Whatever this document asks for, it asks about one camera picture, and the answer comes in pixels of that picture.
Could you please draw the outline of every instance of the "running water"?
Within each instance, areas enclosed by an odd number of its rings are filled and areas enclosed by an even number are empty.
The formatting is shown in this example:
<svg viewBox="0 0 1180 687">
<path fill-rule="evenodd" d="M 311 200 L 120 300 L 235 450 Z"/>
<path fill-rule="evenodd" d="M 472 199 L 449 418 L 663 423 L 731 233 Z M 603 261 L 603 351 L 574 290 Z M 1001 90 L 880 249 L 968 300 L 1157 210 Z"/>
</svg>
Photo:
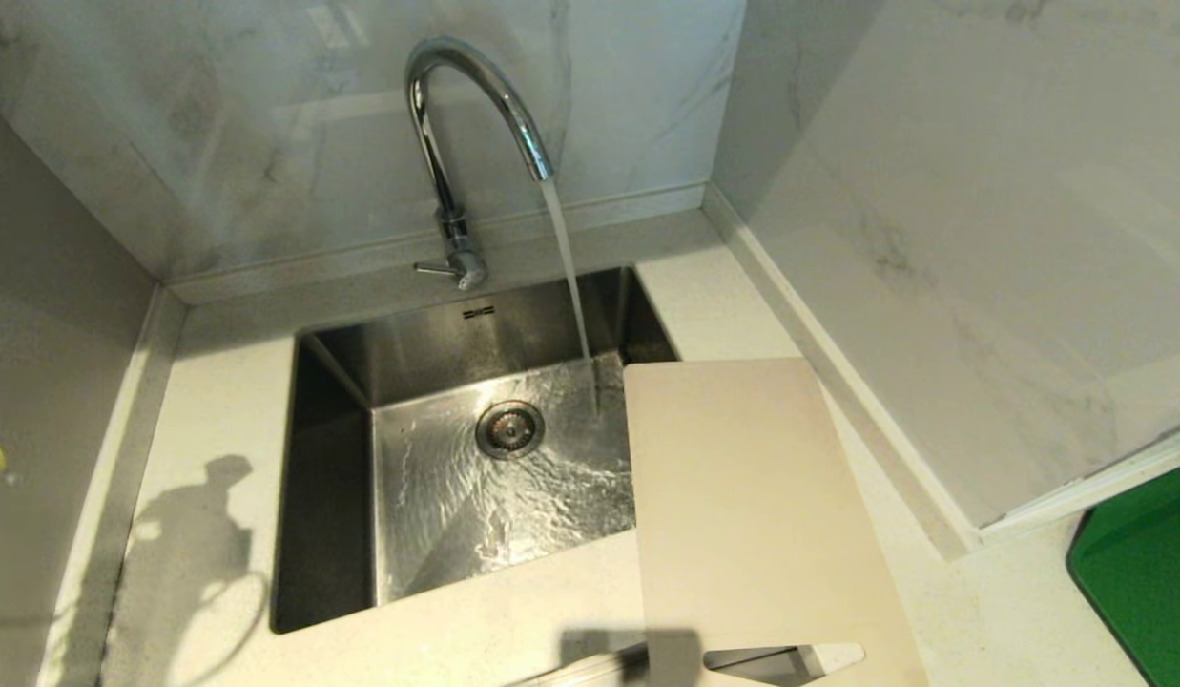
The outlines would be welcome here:
<svg viewBox="0 0 1180 687">
<path fill-rule="evenodd" d="M 564 277 L 569 280 L 569 292 L 572 295 L 572 314 L 577 318 L 577 335 L 581 336 L 581 356 L 585 359 L 585 371 L 590 374 L 590 395 L 594 397 L 595 412 L 598 411 L 598 382 L 594 374 L 594 358 L 590 358 L 590 340 L 585 339 L 585 316 L 581 313 L 581 290 L 577 288 L 577 273 L 572 268 L 572 248 L 569 247 L 569 227 L 564 224 L 564 210 L 560 209 L 560 197 L 555 194 L 555 177 L 538 182 L 546 201 L 546 211 L 551 214 L 551 225 L 555 227 L 555 242 L 560 244 L 560 260 L 564 261 Z"/>
</svg>

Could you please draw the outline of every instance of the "chrome faucet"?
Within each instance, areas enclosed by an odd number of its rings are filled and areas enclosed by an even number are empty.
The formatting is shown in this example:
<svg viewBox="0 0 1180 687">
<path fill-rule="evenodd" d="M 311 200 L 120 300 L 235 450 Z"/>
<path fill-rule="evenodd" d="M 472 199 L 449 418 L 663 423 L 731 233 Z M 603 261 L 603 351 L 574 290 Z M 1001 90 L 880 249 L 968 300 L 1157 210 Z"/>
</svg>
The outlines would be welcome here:
<svg viewBox="0 0 1180 687">
<path fill-rule="evenodd" d="M 505 78 L 484 53 L 450 37 L 430 38 L 415 45 L 411 57 L 407 58 L 407 106 L 411 109 L 411 123 L 415 125 L 415 136 L 420 138 L 420 148 L 424 149 L 425 162 L 428 164 L 428 176 L 432 178 L 437 203 L 440 205 L 437 208 L 437 223 L 440 223 L 441 235 L 446 240 L 446 263 L 417 262 L 415 270 L 454 275 L 458 277 L 458 287 L 467 292 L 489 277 L 489 266 L 484 262 L 484 257 L 480 257 L 476 241 L 467 230 L 463 205 L 451 190 L 446 164 L 440 159 L 440 149 L 437 148 L 437 139 L 433 138 L 428 120 L 427 76 L 438 66 L 454 67 L 489 94 L 492 104 L 505 118 L 506 125 L 510 125 L 517 148 L 525 159 L 525 168 L 530 169 L 530 176 L 535 182 L 551 178 L 555 170 L 551 170 L 551 162 L 548 161 L 543 142 L 538 138 L 533 117 L 525 110 L 525 104 L 520 100 L 520 96 L 517 96 L 510 79 Z"/>
</svg>

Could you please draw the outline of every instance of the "sink drain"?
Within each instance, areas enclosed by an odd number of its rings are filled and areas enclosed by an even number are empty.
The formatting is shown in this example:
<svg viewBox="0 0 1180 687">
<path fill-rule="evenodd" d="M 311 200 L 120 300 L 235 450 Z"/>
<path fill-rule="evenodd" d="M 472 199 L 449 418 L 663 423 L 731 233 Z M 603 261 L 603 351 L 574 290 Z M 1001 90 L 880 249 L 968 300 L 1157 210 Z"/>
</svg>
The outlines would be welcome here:
<svg viewBox="0 0 1180 687">
<path fill-rule="evenodd" d="M 538 447 L 544 428 L 538 408 L 523 400 L 506 400 L 480 416 L 476 425 L 476 443 L 487 456 L 510 460 Z"/>
</svg>

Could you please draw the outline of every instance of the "marble backsplash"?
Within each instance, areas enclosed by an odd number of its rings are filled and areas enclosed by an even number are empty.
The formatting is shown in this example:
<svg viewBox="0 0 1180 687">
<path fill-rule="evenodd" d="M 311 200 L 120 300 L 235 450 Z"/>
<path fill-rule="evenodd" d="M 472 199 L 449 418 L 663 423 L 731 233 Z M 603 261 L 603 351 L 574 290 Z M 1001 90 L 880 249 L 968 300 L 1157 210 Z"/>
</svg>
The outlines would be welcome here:
<svg viewBox="0 0 1180 687">
<path fill-rule="evenodd" d="M 566 203 L 703 182 L 743 0 L 0 0 L 0 113 L 160 279 L 434 231 L 420 39 L 510 74 Z M 486 99 L 433 77 L 472 221 L 542 209 Z"/>
<path fill-rule="evenodd" d="M 1180 1 L 750 0 L 713 179 L 976 525 L 1180 425 Z"/>
</svg>

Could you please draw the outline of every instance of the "sink basin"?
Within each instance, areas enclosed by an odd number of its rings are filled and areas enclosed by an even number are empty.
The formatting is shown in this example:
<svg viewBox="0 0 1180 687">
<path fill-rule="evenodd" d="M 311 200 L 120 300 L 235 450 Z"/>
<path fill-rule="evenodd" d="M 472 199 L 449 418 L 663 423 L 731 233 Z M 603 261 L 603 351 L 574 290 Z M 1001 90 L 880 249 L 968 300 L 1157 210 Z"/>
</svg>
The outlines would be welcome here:
<svg viewBox="0 0 1180 687">
<path fill-rule="evenodd" d="M 675 355 L 629 268 L 297 338 L 271 629 L 636 525 L 623 366 Z"/>
</svg>

